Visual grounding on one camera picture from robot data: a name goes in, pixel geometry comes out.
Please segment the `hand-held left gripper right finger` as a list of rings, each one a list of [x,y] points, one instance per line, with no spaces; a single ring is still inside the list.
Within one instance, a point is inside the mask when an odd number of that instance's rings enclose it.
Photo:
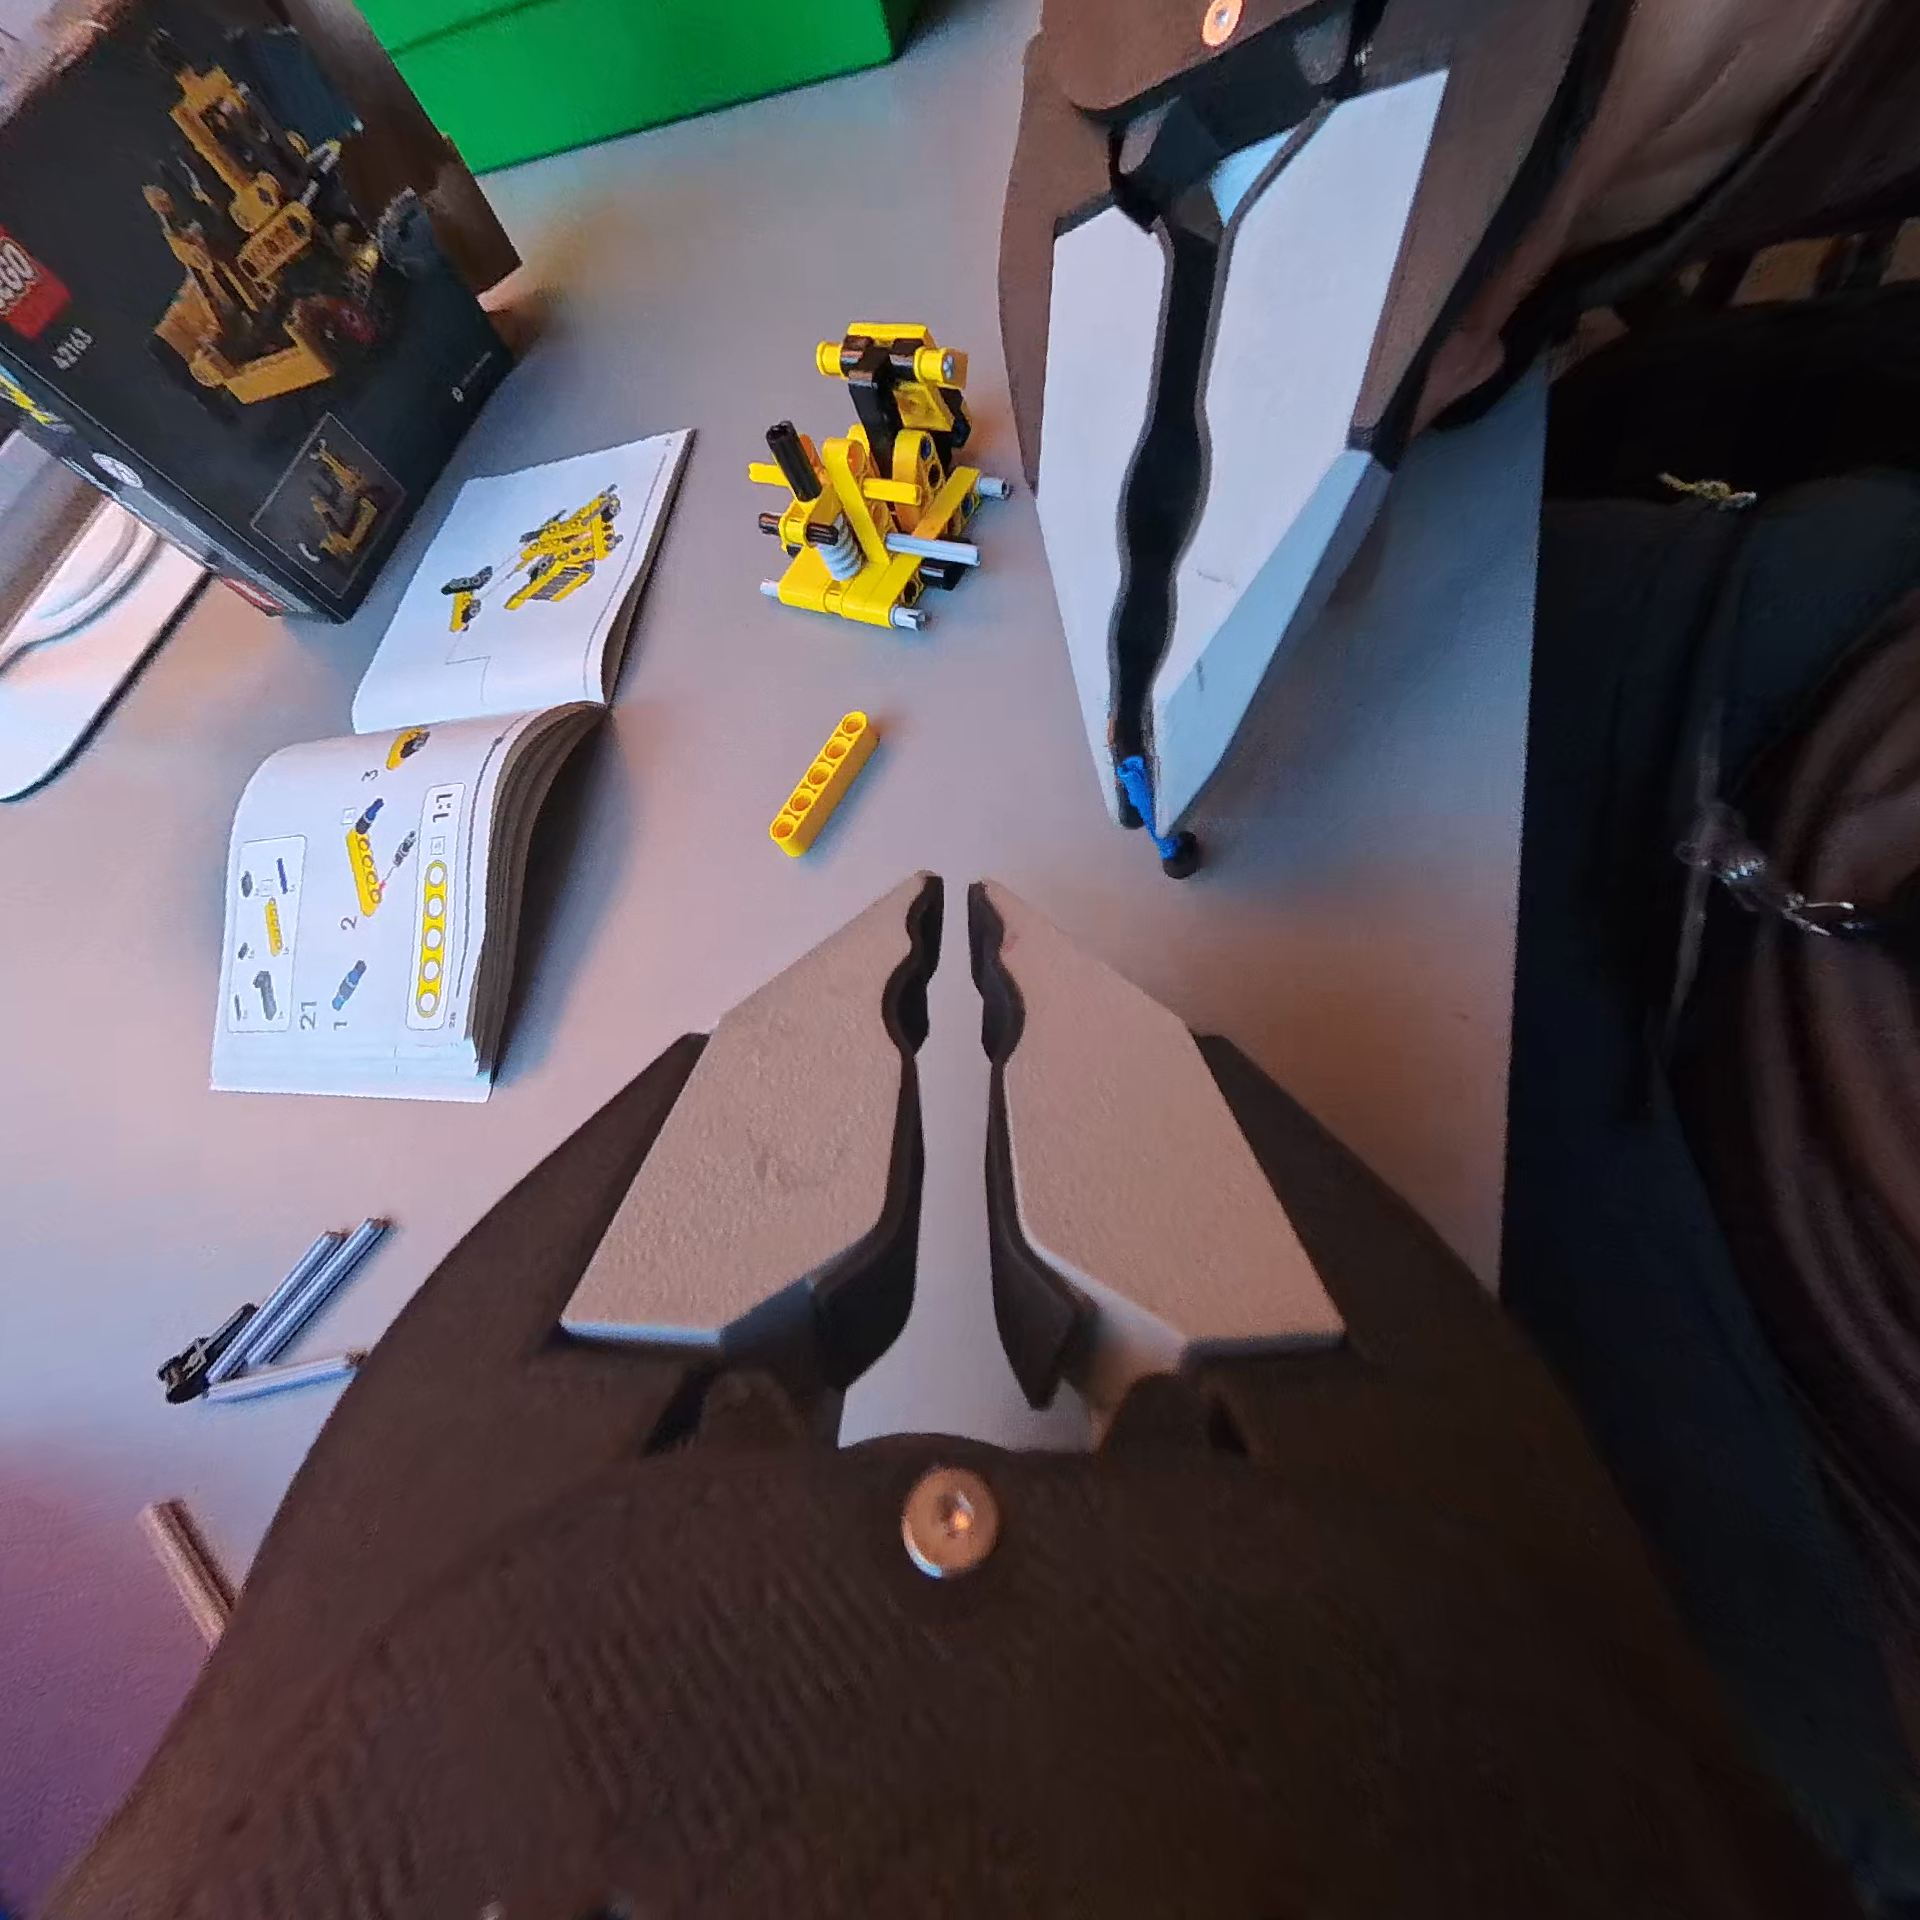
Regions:
[[[1028,1405],[1119,1405],[1347,1321],[1192,1028],[998,879],[969,884],[999,1343]]]

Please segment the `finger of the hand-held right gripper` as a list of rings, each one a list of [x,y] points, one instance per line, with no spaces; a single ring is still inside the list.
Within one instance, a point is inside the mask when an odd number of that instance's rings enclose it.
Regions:
[[[1185,825],[1386,497],[1353,419],[1447,88],[1438,65],[1321,103],[1209,180],[1224,233],[1193,408],[1203,484],[1151,691],[1159,832]]]
[[[1119,816],[1115,761],[1143,753],[1162,825],[1156,684],[1190,532],[1190,459],[1155,444],[1172,248],[1119,206],[1055,239],[1041,433],[1041,527],[1075,694]]]

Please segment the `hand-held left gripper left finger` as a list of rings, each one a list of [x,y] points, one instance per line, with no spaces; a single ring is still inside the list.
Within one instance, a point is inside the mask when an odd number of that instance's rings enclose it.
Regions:
[[[838,1401],[915,1302],[944,883],[908,876],[743,999],[568,1299],[568,1334]]]

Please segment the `blue lego pin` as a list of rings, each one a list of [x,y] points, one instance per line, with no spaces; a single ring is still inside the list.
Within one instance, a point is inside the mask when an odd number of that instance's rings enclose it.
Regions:
[[[1193,829],[1162,829],[1156,793],[1143,753],[1115,761],[1115,801],[1120,828],[1147,837],[1167,878],[1186,879],[1199,876],[1203,865],[1199,838]]]

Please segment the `person's right forearm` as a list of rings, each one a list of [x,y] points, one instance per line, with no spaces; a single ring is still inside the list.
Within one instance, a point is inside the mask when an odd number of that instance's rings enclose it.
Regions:
[[[1918,4],[1634,4],[1480,299],[1547,369],[1547,496],[1916,468]]]

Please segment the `yellow lego vehicle model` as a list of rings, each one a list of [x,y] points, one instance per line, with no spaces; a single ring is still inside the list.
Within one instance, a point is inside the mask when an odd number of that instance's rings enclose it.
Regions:
[[[817,368],[844,380],[856,421],[817,441],[772,423],[755,484],[784,492],[759,515],[784,568],[759,592],[784,607],[889,632],[923,632],[928,593],[978,565],[971,519],[1012,483],[967,461],[969,359],[919,323],[858,323],[824,341]]]

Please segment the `yellow lego beam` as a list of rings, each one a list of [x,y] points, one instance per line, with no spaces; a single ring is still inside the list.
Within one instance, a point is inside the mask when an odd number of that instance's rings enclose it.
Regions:
[[[814,753],[803,780],[770,820],[768,835],[786,856],[809,853],[878,745],[867,710],[847,710]]]

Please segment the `lego instruction booklet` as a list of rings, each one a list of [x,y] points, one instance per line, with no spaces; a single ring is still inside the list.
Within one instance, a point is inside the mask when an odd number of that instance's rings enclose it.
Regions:
[[[489,1099],[537,816],[610,709],[692,444],[452,497],[350,732],[267,756],[235,806],[212,1089]]]

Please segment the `grey lego axle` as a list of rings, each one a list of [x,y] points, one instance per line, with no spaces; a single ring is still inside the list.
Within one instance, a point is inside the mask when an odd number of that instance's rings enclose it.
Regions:
[[[345,1231],[344,1245],[326,1261],[323,1270],[303,1288],[280,1318],[275,1333],[242,1368],[257,1368],[275,1360],[304,1329],[338,1284],[345,1284],[355,1268],[375,1251],[391,1230],[386,1215],[368,1215],[359,1227]]]
[[[344,1231],[323,1231],[308,1243],[291,1272],[272,1288],[270,1299],[251,1311],[247,1324],[233,1333],[222,1355],[208,1365],[207,1392],[211,1392],[212,1384],[222,1384],[224,1381],[239,1376],[250,1365],[257,1350],[267,1342],[267,1334],[275,1333],[288,1304],[323,1270],[326,1261],[331,1259],[344,1243]]]

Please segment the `black lego axle connector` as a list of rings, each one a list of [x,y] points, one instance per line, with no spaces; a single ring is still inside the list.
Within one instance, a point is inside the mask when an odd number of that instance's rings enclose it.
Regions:
[[[195,1336],[155,1373],[167,1404],[187,1404],[208,1390],[211,1368],[257,1318],[257,1302],[241,1302],[212,1333]]]

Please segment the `dark lego set box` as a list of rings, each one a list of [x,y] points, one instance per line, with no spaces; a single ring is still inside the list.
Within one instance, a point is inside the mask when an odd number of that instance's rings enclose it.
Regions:
[[[519,253],[356,4],[6,4],[23,427],[272,612],[344,621],[514,368]]]

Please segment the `person's dark trousers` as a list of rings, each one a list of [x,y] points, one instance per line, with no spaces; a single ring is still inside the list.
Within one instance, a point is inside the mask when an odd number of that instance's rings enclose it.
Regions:
[[[1504,1300],[1574,1390],[1763,1764],[1916,1916],[1916,1680],[1737,1277],[1676,1093],[1674,847],[1916,592],[1916,468],[1543,503]]]

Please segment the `green box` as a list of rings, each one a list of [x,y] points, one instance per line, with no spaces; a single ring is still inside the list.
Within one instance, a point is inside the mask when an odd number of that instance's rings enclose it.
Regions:
[[[921,1],[364,1],[473,174],[895,61]]]

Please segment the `white curved plastic base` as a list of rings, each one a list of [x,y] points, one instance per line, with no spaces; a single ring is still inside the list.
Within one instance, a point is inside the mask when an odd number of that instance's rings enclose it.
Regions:
[[[25,432],[3,445],[3,801],[87,745],[207,568]]]

